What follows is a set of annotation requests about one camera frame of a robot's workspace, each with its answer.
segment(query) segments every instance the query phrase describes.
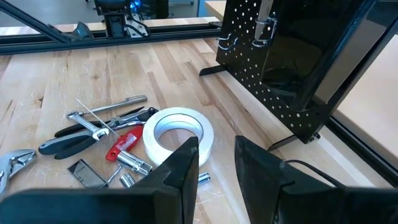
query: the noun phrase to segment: black cable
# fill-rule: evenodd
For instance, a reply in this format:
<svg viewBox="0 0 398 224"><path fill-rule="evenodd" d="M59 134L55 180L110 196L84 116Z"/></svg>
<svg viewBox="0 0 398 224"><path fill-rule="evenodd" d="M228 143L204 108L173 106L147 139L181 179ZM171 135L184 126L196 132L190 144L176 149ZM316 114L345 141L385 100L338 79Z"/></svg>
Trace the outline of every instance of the black cable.
<svg viewBox="0 0 398 224"><path fill-rule="evenodd" d="M340 183L338 180L332 178L328 174L320 171L316 167L314 167L314 166L312 166L312 165L310 165L310 164L308 164L306 162L303 162L303 161L300 161L300 160L296 160L296 159L292 159L292 160L283 161L282 163L288 164L288 163L291 163L291 162L296 162L298 164L301 164L301 165L304 165L304 166L308 167L310 170L314 171L319 176L323 177L325 180L329 181L331 184L333 184L336 187L339 187L339 188L345 188L346 187L344 184Z"/></svg>

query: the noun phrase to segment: black pegboard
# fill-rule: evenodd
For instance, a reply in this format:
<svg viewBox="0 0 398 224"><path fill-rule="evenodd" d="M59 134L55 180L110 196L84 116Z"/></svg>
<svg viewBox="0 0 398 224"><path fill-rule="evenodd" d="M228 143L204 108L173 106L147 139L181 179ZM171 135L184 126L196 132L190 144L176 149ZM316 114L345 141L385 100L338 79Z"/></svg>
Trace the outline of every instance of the black pegboard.
<svg viewBox="0 0 398 224"><path fill-rule="evenodd" d="M317 135L317 131L329 118L331 105L294 111L261 83L262 67L269 48L252 45L260 5L261 0L227 1L221 38L231 35L228 40L219 41L219 45L229 49L219 48L216 60L294 135L302 142L308 143L314 139L314 135ZM271 13L274 12L278 16L278 12L273 8L274 6ZM272 24L265 26L261 39L268 39L272 28ZM233 45L235 38L238 38L238 41Z"/></svg>

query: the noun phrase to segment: adjustable wrench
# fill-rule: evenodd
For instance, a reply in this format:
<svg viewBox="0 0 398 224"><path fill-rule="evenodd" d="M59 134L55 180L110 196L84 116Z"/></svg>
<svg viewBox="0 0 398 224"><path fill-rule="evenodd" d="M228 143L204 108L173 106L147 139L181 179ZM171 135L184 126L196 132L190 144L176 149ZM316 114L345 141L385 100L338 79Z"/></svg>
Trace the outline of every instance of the adjustable wrench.
<svg viewBox="0 0 398 224"><path fill-rule="evenodd" d="M93 139L99 141L100 137L104 134L109 135L109 129L108 128L98 128L96 127L94 124L91 124L89 121L87 121L86 119L82 118L79 115L79 112L74 111L70 114L67 115L67 118L69 119L73 119L75 121L77 121L78 123L80 123L81 125L83 125L85 128L89 129L93 135Z"/></svg>

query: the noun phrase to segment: wooden workbench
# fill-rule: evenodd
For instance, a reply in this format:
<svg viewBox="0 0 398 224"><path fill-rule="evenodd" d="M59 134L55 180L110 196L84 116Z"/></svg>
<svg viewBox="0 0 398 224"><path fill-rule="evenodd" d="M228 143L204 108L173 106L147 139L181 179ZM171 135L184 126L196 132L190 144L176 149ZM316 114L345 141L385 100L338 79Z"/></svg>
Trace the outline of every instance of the wooden workbench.
<svg viewBox="0 0 398 224"><path fill-rule="evenodd" d="M166 22L190 24L213 20ZM159 25L165 21L147 22ZM0 32L10 34L11 30L21 33L28 29ZM202 68L217 65L216 50L213 39L192 39L0 57L0 155L15 149L37 149L56 131L73 124L65 115L72 110L83 110L75 98L96 108L145 94L148 96L145 103L98 115L108 119L141 105L161 109L182 106L204 114L213 125L215 141L208 162L200 169L210 173L211 182L198 188L195 223L248 223L235 173L234 137L245 135L267 148L291 133L227 72L199 78ZM318 141L308 145L294 141L274 154L309 162L346 185L389 187L330 130L323 128L320 134L322 138ZM33 166L10 181L7 193L29 188L81 187L67 171L68 166L81 158L108 178L116 166L106 162L104 155L115 139L110 135L61 161L39 154ZM163 138L174 147L184 140L186 136L178 132ZM133 153L147 159L142 141ZM314 175L306 168L299 168ZM121 187L117 179L111 187Z"/></svg>

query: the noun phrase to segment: roll of tape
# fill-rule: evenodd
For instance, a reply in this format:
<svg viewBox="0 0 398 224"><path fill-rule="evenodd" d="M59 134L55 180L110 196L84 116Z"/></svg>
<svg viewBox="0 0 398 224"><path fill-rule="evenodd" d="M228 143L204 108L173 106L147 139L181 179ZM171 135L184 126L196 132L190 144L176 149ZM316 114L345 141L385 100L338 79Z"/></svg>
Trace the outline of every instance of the roll of tape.
<svg viewBox="0 0 398 224"><path fill-rule="evenodd" d="M166 131L177 128L191 131L198 137L201 167L210 156L214 131L205 116L189 108L167 108L148 119L142 134L147 156L156 166L161 165L173 152L163 147L159 138Z"/></svg>

